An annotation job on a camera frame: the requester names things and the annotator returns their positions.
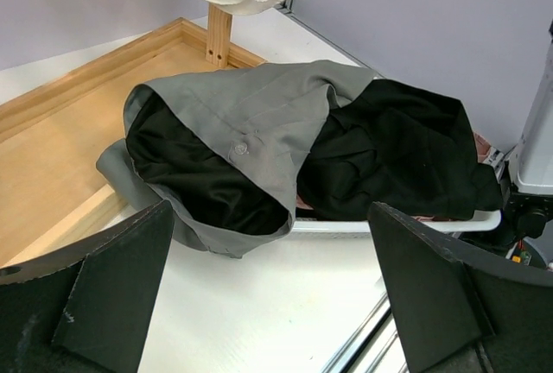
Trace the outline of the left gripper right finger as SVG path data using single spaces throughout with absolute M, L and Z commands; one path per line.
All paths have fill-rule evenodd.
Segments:
M 384 203 L 368 212 L 411 372 L 550 372 L 552 274 L 429 228 Z

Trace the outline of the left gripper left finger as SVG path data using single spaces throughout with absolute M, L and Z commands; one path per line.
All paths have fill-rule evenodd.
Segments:
M 3 372 L 135 372 L 174 227 L 169 202 L 1 270 Z

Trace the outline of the pink pleated skirt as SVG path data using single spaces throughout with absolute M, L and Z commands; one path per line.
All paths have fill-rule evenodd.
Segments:
M 474 132 L 473 135 L 478 162 L 485 163 L 491 158 L 494 148 L 483 136 L 476 132 Z M 304 220 L 323 220 L 323 218 L 318 218 L 313 207 L 305 203 L 299 194 L 296 195 L 296 218 Z M 420 222 L 455 222 L 455 219 L 451 218 L 438 218 L 430 216 L 416 216 L 415 220 Z

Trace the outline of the large black skirt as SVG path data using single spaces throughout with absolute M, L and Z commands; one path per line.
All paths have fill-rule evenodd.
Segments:
M 413 217 L 469 220 L 503 203 L 461 101 L 387 79 L 329 112 L 297 192 L 324 220 L 361 221 L 373 202 Z

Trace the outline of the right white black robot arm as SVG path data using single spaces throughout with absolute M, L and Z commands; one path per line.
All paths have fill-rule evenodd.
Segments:
M 522 247 L 527 237 L 541 237 L 552 221 L 552 48 L 544 62 L 537 94 L 523 132 L 511 152 L 506 172 L 510 178 L 504 217 L 514 236 L 508 257 L 529 264 Z

